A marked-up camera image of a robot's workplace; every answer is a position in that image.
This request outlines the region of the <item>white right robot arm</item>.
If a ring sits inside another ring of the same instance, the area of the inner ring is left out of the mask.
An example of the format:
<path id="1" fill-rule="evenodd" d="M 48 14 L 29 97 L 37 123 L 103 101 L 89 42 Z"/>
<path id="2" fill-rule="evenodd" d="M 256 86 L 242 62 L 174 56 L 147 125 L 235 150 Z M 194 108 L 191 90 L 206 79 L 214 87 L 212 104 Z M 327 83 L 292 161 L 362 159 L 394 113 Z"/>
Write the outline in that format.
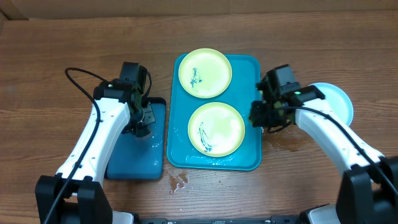
<path id="1" fill-rule="evenodd" d="M 397 158 L 387 158 L 340 121 L 314 85 L 302 87 L 289 65 L 256 83 L 249 120 L 269 134 L 297 125 L 321 147 L 342 181 L 335 204 L 302 212 L 291 223 L 397 223 Z"/>

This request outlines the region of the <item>light blue plate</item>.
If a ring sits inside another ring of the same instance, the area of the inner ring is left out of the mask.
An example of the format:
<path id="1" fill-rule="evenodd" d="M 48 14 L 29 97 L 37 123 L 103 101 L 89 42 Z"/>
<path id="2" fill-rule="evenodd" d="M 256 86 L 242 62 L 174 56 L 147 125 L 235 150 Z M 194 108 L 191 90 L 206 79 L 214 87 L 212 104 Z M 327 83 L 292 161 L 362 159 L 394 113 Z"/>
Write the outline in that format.
<path id="1" fill-rule="evenodd" d="M 312 83 L 312 85 L 325 95 L 337 117 L 350 126 L 354 118 L 354 107 L 349 96 L 340 87 L 331 83 L 318 82 Z"/>

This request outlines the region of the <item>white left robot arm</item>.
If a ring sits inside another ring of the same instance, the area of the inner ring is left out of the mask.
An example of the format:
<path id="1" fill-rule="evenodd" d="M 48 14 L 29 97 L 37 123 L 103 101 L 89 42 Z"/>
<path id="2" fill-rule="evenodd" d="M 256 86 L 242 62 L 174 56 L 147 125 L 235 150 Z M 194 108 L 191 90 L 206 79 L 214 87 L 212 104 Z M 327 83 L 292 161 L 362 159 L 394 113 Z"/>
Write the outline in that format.
<path id="1" fill-rule="evenodd" d="M 92 110 L 68 159 L 55 175 L 43 175 L 36 183 L 41 223 L 134 223 L 132 213 L 111 208 L 103 180 L 120 135 L 150 134 L 155 118 L 149 113 L 149 80 L 144 66 L 124 62 L 119 78 L 103 78 L 92 94 L 72 82 L 92 102 Z"/>

